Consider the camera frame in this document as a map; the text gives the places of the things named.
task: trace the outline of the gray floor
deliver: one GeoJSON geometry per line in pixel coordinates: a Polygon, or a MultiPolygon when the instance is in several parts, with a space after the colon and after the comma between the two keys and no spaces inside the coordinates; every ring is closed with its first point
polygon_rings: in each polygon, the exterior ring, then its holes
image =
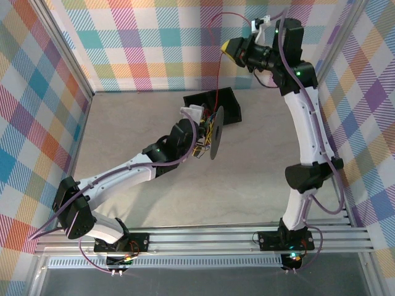
{"type": "MultiPolygon", "coordinates": [[[[182,97],[196,92],[99,93],[93,99],[75,178],[106,171],[168,134],[181,118],[182,97]]],[[[243,122],[226,126],[215,160],[190,157],[178,169],[118,192],[98,211],[128,227],[278,221],[299,162],[291,114],[277,89],[239,90],[243,122]]],[[[330,208],[330,181],[318,193],[330,208]]],[[[315,205],[309,218],[326,218],[315,205]]]]}
{"type": "Polygon", "coordinates": [[[321,254],[298,274],[279,268],[146,268],[111,277],[94,269],[49,269],[41,295],[367,296],[358,254],[321,254]]]}

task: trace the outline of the metal grate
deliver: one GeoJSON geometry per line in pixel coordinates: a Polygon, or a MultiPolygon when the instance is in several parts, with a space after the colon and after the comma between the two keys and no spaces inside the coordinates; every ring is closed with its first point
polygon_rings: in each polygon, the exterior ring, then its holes
{"type": "MultiPolygon", "coordinates": [[[[93,263],[105,267],[105,257],[90,257],[93,263]]],[[[231,268],[231,267],[278,267],[280,255],[243,256],[141,256],[133,261],[133,268],[231,268]]],[[[48,268],[91,268],[82,257],[51,257],[48,268]]]]}

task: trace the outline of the marble surface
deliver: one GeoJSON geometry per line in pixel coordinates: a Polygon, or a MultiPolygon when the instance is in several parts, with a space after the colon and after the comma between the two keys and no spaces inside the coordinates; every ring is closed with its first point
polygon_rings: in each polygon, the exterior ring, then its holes
{"type": "MultiPolygon", "coordinates": [[[[75,179],[115,167],[168,134],[181,118],[182,97],[193,93],[97,94],[75,179]]],[[[299,162],[291,114],[276,89],[238,90],[235,96],[243,121],[224,127],[215,160],[190,157],[160,178],[118,192],[97,211],[128,227],[278,221],[289,196],[284,170],[299,162]]],[[[337,207],[330,180],[318,199],[337,207]]],[[[328,215],[314,205],[309,218],[328,215]]]]}

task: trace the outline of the colorful wires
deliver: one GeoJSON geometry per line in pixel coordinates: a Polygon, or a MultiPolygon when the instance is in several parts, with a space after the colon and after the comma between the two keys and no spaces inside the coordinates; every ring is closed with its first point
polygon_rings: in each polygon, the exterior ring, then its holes
{"type": "Polygon", "coordinates": [[[195,148],[193,149],[193,156],[195,156],[198,159],[200,159],[203,156],[203,154],[210,149],[212,131],[214,128],[214,118],[215,118],[215,113],[213,113],[210,117],[208,117],[207,120],[201,121],[201,123],[204,123],[206,134],[204,136],[203,142],[197,143],[195,148]]]}

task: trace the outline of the plaid wallpaper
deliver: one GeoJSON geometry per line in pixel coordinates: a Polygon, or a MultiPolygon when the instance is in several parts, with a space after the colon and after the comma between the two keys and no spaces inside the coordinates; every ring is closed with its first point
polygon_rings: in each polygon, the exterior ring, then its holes
{"type": "Polygon", "coordinates": [[[327,39],[326,43],[325,43],[325,47],[323,48],[323,51],[321,52],[321,56],[315,66],[315,71],[319,71],[320,67],[322,65],[322,62],[326,59],[326,57],[328,56],[329,50],[332,48],[333,46],[333,41],[336,39],[336,37],[338,36],[339,30],[341,28],[341,26],[344,24],[344,21],[347,19],[347,17],[349,16],[350,10],[352,5],[356,2],[356,0],[347,0],[346,5],[343,7],[343,11],[341,12],[340,17],[338,18],[336,25],[333,29],[333,31],[331,32],[330,37],[327,39]]]}
{"type": "MultiPolygon", "coordinates": [[[[290,6],[305,27],[304,55],[311,60],[337,3],[342,0],[46,0],[66,40],[97,91],[215,89],[220,45],[248,36],[252,20],[290,6]]],[[[266,31],[271,44],[273,27],[266,31]]],[[[261,87],[226,57],[220,84],[261,87]]]]}
{"type": "Polygon", "coordinates": [[[88,100],[28,0],[0,0],[0,295],[20,295],[88,100]]]}
{"type": "Polygon", "coordinates": [[[370,0],[320,87],[347,200],[395,295],[395,1],[370,0]]]}

